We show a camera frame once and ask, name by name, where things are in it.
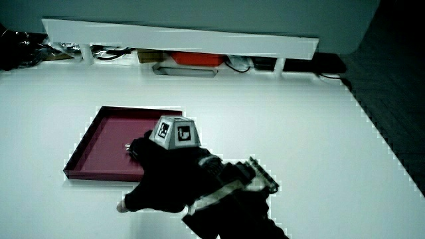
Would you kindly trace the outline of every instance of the dark floor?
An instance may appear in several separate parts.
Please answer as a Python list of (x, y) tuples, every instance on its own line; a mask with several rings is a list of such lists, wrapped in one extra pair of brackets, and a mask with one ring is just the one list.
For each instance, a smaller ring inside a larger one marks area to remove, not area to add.
[(405, 6), (381, 5), (360, 47), (340, 57), (353, 95), (425, 195), (425, 44), (415, 31), (419, 23)]

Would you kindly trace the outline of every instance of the table surface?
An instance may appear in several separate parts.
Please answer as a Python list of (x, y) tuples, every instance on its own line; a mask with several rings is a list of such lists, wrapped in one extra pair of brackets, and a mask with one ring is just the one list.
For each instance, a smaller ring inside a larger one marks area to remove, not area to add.
[(290, 238), (421, 238), (425, 202), (350, 91), (312, 74), (157, 76), (152, 64), (0, 72), (0, 237), (196, 238), (184, 212), (120, 214), (137, 183), (62, 172), (100, 106), (180, 107), (203, 147), (250, 155), (281, 185), (269, 215)]

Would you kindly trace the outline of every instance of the maroon tray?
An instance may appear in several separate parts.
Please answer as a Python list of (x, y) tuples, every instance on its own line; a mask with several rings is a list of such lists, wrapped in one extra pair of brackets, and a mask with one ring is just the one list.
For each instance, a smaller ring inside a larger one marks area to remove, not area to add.
[(102, 106), (78, 144), (64, 173), (69, 179), (139, 182), (143, 168), (125, 145), (155, 127), (161, 116), (181, 116), (176, 110)]

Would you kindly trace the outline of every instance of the black glove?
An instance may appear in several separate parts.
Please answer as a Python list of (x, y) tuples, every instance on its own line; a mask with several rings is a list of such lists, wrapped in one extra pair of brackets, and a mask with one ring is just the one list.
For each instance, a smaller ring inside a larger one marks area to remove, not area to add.
[(140, 184), (117, 206), (118, 211), (152, 208), (181, 212), (207, 193), (207, 189), (217, 188), (217, 182), (198, 164), (199, 159), (211, 155), (207, 149), (166, 150), (149, 140), (150, 134), (148, 131), (144, 137), (134, 139), (130, 146), (133, 158), (139, 161), (145, 173)]

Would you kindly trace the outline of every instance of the red box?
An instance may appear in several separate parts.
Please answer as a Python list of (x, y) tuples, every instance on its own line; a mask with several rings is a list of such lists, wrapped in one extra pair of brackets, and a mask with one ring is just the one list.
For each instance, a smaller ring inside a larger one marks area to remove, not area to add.
[(191, 66), (220, 66), (226, 55), (193, 53), (193, 52), (170, 52), (170, 56), (177, 64)]
[(141, 181), (143, 168), (125, 145), (153, 129), (161, 116), (182, 116), (182, 111), (102, 106), (66, 164), (65, 175), (69, 179)]

